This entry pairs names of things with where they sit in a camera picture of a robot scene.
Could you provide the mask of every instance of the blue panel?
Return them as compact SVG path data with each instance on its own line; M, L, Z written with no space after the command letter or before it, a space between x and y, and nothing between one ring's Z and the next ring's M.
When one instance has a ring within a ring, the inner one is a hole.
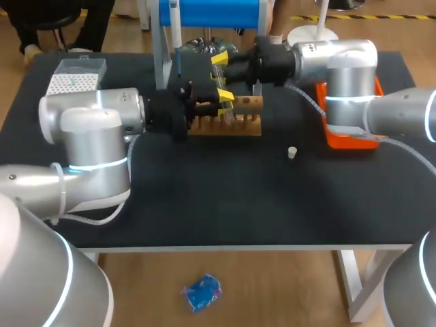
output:
M180 0L181 24L185 27L257 29L259 0ZM162 26L170 25L168 0L159 0Z

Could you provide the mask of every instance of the wooden test tube rack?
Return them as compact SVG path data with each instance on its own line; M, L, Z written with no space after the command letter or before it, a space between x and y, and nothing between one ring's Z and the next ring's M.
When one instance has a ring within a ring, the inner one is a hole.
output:
M208 136L260 136L261 119L259 112L264 107L263 97L240 96L233 101L234 111L247 112L237 114L232 124L227 124L224 116L217 117L196 117L192 123L190 135Z

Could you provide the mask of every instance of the cable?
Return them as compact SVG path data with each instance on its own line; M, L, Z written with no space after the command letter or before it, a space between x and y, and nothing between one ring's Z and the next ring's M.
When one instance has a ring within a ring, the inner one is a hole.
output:
M129 149L127 150L127 169L129 171L129 180L131 180L131 156L133 153L135 142L138 139L138 136L139 135L132 136L129 143ZM57 225L60 219L69 219L69 220L78 221L80 223L86 223L88 225L101 226L101 225L106 225L107 223L110 223L112 220L114 220L123 209L124 204L125 202L120 203L115 209L115 211L109 217L100 220L89 219L69 213L64 214L62 217L47 217L43 220L50 220L52 225Z
M307 93L305 93L302 89L299 89L298 87L296 87L295 85L290 84L290 83L287 83L285 85L285 87L301 94L324 118L326 117L326 113L321 109L321 107L318 106L318 104ZM376 141L376 142L384 142L384 143L389 143L389 144L399 146L400 148L406 150L408 153L413 155L416 159L421 161L424 164L424 166L426 166L436 176L436 167L426 157L424 157L422 154L417 152L417 150L415 150L411 146L409 146L401 141L395 140L393 138L387 138L387 137L383 137L383 136L374 136L371 134L369 134L367 136L363 136L361 138L363 140L372 140L372 141Z
M426 166L436 176L436 167L426 157L424 157L422 154L417 152L417 150L415 150L411 146L409 146L401 141L395 140L393 138L383 138L383 137L376 136L372 139L374 141L378 141L378 142L393 144L393 145L399 146L400 148L406 150L408 153L415 156L416 159L421 161L424 164L424 166Z
M322 110L321 107L318 106L318 104L310 97L310 95L308 95L302 89L296 87L295 85L293 85L289 82L285 84L285 88L293 90L293 91L297 92L298 94L300 94L301 96L303 96L319 112L319 114L321 116L326 118L326 113L324 112L324 110Z

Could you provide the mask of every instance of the blue plastic bag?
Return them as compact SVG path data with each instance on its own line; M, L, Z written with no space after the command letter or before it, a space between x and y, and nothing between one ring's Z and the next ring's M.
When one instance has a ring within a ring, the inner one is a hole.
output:
M197 283L183 289L194 313L200 312L214 303L222 292L221 284L212 275L204 275Z

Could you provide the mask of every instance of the shoe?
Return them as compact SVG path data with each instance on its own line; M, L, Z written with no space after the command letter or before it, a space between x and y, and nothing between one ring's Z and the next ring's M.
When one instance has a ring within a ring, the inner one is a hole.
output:
M92 52L92 50L82 49L82 48L71 48L68 50L68 52Z
M33 62L33 58L38 55L41 54L42 50L40 49L39 46L35 45L35 44L29 44L26 48L25 48L25 66L28 67L32 64Z

